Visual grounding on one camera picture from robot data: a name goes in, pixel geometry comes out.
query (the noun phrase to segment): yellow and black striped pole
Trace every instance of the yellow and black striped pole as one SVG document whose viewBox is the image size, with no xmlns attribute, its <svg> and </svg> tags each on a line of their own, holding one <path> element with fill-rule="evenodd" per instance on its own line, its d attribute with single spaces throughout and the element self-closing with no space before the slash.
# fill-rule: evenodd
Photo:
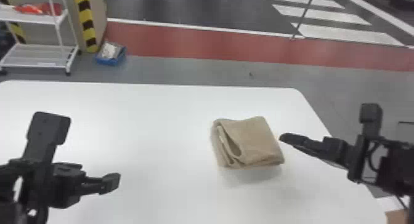
<svg viewBox="0 0 414 224">
<path fill-rule="evenodd" d="M 10 0 L 0 0 L 4 5 L 10 5 Z M 10 22 L 11 32 L 15 34 L 15 37 L 20 43 L 26 43 L 26 36 L 22 30 L 22 27 L 17 22 Z"/>
<path fill-rule="evenodd" d="M 98 51 L 94 19 L 92 17 L 91 3 L 89 0 L 75 0 L 79 9 L 79 22 L 81 23 L 82 35 L 86 44 L 86 50 L 90 53 Z"/>
</svg>

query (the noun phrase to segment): cable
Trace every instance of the cable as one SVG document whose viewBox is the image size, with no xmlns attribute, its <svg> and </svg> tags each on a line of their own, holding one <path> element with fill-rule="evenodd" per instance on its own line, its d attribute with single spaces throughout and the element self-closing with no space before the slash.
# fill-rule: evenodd
<svg viewBox="0 0 414 224">
<path fill-rule="evenodd" d="M 408 210 L 408 207 L 405 205 L 405 203 L 401 200 L 400 197 L 396 196 L 397 200 L 401 203 L 401 206 L 405 209 Z"/>
<path fill-rule="evenodd" d="M 367 151 L 367 158 L 368 158 L 368 165 L 370 166 L 371 170 L 378 173 L 378 169 L 375 168 L 374 163 L 372 162 L 372 155 L 374 152 L 380 147 L 379 143 L 374 143 L 374 147 Z"/>
</svg>

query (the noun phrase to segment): white tabletop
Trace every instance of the white tabletop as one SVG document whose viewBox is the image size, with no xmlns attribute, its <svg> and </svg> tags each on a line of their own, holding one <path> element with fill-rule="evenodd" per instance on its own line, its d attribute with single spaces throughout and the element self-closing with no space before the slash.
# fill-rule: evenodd
<svg viewBox="0 0 414 224">
<path fill-rule="evenodd" d="M 264 116 L 274 134 L 321 140 L 326 127 L 294 89 L 78 82 L 0 83 L 0 163 L 22 155 L 35 111 L 69 116 L 55 161 L 90 176 L 121 173 L 118 190 L 88 196 L 49 223 L 386 223 L 363 185 L 280 143 L 280 167 L 217 166 L 209 141 L 217 118 Z"/>
</svg>

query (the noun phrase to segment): beige towel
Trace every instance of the beige towel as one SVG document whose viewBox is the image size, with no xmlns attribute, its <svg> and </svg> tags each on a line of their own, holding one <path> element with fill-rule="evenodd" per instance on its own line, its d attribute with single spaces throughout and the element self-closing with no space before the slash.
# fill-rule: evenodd
<svg viewBox="0 0 414 224">
<path fill-rule="evenodd" d="M 243 121 L 217 119 L 211 130 L 211 140 L 220 166 L 240 169 L 285 162 L 282 151 L 262 116 Z"/>
</svg>

